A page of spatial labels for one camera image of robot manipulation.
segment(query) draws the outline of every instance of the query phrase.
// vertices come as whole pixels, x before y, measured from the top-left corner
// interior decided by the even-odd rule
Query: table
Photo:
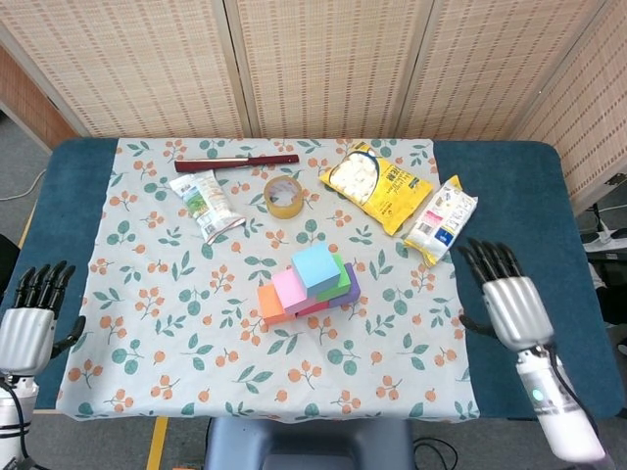
[[[116,143],[115,139],[80,139],[55,151],[18,262],[18,273],[32,264],[56,259],[77,264],[59,336],[73,323],[81,302],[82,280],[105,202],[104,188],[109,184]],[[474,236],[502,240],[515,249],[550,312],[560,355],[576,390],[595,414],[613,415],[622,403],[622,391],[555,151],[530,142],[436,142],[434,151],[440,178],[457,173],[468,193],[480,198],[482,210],[473,216],[458,242]],[[478,289],[455,252],[453,262],[461,302],[469,314],[485,321]],[[481,415],[533,416],[512,366],[513,355],[476,335],[468,335],[466,343]],[[39,378],[39,406],[54,403],[63,369],[63,360],[57,359]]]

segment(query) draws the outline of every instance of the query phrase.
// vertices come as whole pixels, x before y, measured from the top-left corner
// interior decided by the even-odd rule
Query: foam block
[[[307,297],[334,287],[340,280],[340,268],[325,243],[318,243],[292,256],[292,265],[307,292]]]
[[[330,301],[331,299],[335,299],[336,297],[343,296],[344,294],[348,294],[351,290],[351,278],[349,274],[346,272],[346,267],[344,266],[344,262],[342,258],[334,253],[333,260],[340,270],[340,279],[335,286],[331,289],[327,289],[326,291],[318,294],[316,296],[318,302]]]
[[[299,311],[296,316],[309,315],[310,313],[316,313],[317,311],[325,310],[326,308],[329,308],[329,301],[320,302],[310,306],[309,308],[305,308],[304,310]]]
[[[272,284],[286,313],[293,315],[317,303],[315,297],[307,297],[303,283],[294,269],[285,269],[274,274]]]
[[[346,272],[349,275],[349,279],[351,279],[351,290],[343,296],[331,299],[329,301],[329,308],[352,304],[362,294],[362,289],[360,288],[360,284],[357,282],[357,277],[353,270],[353,265],[347,262],[346,264],[344,264],[344,267],[346,268]]]
[[[294,319],[293,315],[287,314],[281,305],[281,301],[276,294],[274,285],[266,284],[257,289],[259,305],[262,310],[262,318],[268,325],[289,321]]]

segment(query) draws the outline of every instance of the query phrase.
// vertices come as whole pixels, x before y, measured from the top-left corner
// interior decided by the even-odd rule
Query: pink block
[[[303,283],[294,269],[285,269],[272,276],[272,284],[286,313],[294,315],[298,311],[315,305],[315,296],[308,299]]]
[[[319,304],[305,308],[304,310],[299,311],[296,316],[309,315],[310,313],[316,313],[317,311],[325,310],[326,308],[329,308],[329,301],[320,302]]]

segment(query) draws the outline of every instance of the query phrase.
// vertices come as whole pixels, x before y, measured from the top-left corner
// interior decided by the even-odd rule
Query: tablecloth
[[[428,140],[371,140],[437,188]],[[75,418],[233,415],[282,421],[478,416],[455,268],[432,269],[318,176],[350,140],[121,139],[57,407]],[[220,170],[247,216],[208,246],[169,189],[181,158],[298,153],[298,165]],[[265,183],[305,188],[290,220],[267,213]],[[267,327],[256,288],[297,250],[329,244],[362,286],[354,305]]]

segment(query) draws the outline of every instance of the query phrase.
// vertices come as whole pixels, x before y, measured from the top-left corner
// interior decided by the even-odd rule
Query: brown packing tape
[[[303,208],[303,188],[290,176],[278,176],[265,185],[264,199],[276,218],[292,218]]]

